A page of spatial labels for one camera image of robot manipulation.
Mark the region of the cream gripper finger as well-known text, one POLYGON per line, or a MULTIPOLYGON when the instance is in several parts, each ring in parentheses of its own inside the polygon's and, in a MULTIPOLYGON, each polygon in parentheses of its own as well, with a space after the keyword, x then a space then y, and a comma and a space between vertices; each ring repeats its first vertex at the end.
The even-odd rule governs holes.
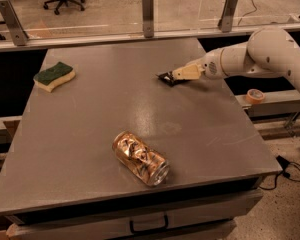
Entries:
POLYGON ((204 69, 201 65, 192 63, 172 71, 175 80, 197 80, 201 77, 204 69))

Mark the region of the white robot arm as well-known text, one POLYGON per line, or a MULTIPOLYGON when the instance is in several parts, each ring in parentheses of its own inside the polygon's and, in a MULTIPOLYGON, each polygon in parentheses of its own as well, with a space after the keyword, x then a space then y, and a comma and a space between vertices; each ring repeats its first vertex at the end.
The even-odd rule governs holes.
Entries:
POLYGON ((300 47, 284 29, 264 27, 247 42, 214 49, 168 73, 172 82, 231 76, 284 77, 300 93, 300 47))

